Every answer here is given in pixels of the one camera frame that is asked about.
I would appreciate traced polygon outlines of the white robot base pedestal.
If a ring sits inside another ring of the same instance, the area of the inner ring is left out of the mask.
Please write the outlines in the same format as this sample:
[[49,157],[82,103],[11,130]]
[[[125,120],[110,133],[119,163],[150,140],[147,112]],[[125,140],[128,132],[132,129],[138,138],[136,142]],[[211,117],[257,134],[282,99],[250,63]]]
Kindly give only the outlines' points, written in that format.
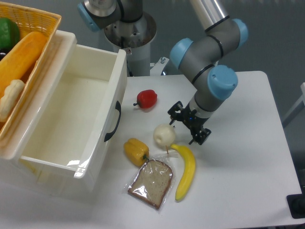
[[161,57],[157,62],[151,62],[151,43],[156,32],[155,20],[146,12],[136,22],[117,21],[104,29],[113,50],[126,52],[128,76],[165,75],[168,58]]

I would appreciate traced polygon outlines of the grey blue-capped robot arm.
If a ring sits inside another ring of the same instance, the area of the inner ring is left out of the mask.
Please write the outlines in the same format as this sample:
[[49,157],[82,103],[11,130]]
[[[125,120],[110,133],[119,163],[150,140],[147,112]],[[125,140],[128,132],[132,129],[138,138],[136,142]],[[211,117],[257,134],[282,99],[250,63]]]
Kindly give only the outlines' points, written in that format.
[[[235,71],[217,65],[217,61],[247,41],[248,28],[241,20],[231,19],[220,1],[193,0],[191,5],[206,36],[197,42],[180,40],[173,46],[170,60],[196,93],[188,105],[177,102],[168,114],[172,121],[182,122],[190,130],[192,142],[201,145],[211,133],[204,123],[238,84]],[[103,30],[115,51],[126,52],[128,76],[149,73],[156,23],[143,11],[142,1],[83,0],[78,11],[91,31]]]

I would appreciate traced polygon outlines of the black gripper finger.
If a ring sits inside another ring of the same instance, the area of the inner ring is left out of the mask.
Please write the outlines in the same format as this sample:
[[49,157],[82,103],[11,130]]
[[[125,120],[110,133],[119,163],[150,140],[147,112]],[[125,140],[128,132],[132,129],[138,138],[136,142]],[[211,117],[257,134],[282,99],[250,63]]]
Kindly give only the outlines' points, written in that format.
[[211,130],[208,128],[204,128],[203,126],[199,128],[192,127],[190,131],[192,135],[192,140],[189,142],[190,145],[194,142],[199,145],[202,145],[211,134]]
[[182,122],[183,111],[184,108],[182,102],[181,101],[176,102],[167,112],[171,119],[169,125],[172,125],[175,121]]

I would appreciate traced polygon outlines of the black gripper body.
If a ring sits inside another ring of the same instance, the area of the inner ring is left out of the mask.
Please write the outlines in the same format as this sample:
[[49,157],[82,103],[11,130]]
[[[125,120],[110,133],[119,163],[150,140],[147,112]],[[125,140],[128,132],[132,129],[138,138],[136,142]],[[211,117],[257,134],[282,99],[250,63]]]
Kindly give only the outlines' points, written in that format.
[[196,115],[197,110],[191,109],[188,104],[183,110],[183,123],[190,130],[192,136],[209,135],[209,129],[203,127],[208,118]]

